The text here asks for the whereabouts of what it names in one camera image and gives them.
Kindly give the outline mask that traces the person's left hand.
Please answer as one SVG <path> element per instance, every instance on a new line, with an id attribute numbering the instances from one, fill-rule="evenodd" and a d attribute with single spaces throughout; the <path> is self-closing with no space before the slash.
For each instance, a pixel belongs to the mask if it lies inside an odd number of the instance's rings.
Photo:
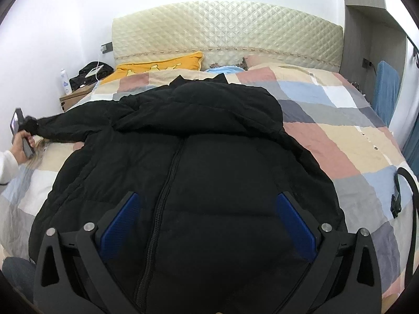
<path id="1" fill-rule="evenodd" d="M 23 149 L 24 143 L 28 143 L 31 148 L 34 148 L 35 146 L 35 140 L 31 136 L 31 133 L 28 133 L 27 131 L 19 131 L 16 135 L 14 135 L 13 144 L 9 150 L 12 155 L 14 155 L 18 165 L 22 165 L 28 161 L 28 157 L 26 157 Z"/>

